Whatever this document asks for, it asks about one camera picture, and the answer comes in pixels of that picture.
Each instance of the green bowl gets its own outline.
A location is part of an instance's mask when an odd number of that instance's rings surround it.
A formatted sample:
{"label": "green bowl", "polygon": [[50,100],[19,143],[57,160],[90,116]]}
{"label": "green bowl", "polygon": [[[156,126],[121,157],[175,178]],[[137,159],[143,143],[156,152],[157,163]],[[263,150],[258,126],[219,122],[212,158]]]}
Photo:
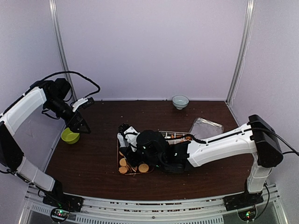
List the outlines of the green bowl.
{"label": "green bowl", "polygon": [[80,134],[72,132],[70,128],[66,128],[61,134],[61,139],[67,144],[75,144],[77,141],[79,141],[79,138]]}

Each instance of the white ceramic bowl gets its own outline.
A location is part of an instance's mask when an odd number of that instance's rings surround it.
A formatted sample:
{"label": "white ceramic bowl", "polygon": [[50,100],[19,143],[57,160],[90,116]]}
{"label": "white ceramic bowl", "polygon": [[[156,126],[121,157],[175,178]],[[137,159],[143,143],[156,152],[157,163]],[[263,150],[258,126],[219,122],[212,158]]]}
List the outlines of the white ceramic bowl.
{"label": "white ceramic bowl", "polygon": [[172,98],[172,103],[178,110],[182,110],[187,107],[189,99],[185,96],[177,95]]}

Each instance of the aluminum foil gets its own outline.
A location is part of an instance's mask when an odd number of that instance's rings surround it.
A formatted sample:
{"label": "aluminum foil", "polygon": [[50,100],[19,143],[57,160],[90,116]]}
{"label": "aluminum foil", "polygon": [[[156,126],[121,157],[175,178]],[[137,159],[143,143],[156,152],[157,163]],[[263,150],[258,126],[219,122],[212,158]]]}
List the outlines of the aluminum foil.
{"label": "aluminum foil", "polygon": [[193,134],[197,139],[206,139],[222,134],[223,131],[224,127],[220,124],[203,118],[196,118],[189,133]]}

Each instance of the brown wooden table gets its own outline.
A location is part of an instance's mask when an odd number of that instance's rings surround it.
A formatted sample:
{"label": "brown wooden table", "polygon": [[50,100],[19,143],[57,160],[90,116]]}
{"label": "brown wooden table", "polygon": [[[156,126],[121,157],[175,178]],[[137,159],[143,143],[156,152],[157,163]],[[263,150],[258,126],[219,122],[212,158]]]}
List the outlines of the brown wooden table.
{"label": "brown wooden table", "polygon": [[122,123],[144,129],[188,132],[194,119],[237,127],[224,102],[191,101],[177,110],[170,101],[103,101],[82,110],[92,133],[78,143],[60,141],[47,174],[63,183],[64,191],[90,197],[124,200],[172,200],[218,196],[244,190],[253,162],[250,154],[213,161],[183,174],[158,169],[149,174],[121,175],[116,161],[117,130]]}

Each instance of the food item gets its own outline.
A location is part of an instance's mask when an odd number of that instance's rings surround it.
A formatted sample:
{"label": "food item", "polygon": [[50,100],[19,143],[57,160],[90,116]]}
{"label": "food item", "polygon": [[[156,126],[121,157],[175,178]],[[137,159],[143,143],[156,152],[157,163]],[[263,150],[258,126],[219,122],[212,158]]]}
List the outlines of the food item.
{"label": "food item", "polygon": [[149,170],[149,166],[147,164],[143,163],[143,164],[139,165],[138,169],[139,169],[140,173],[146,173]]}
{"label": "food item", "polygon": [[125,158],[122,158],[122,159],[120,160],[120,165],[121,165],[122,167],[126,167],[126,166],[127,166],[127,161],[126,161]]}
{"label": "food item", "polygon": [[119,167],[118,171],[121,173],[121,174],[125,174],[128,169],[126,167]]}

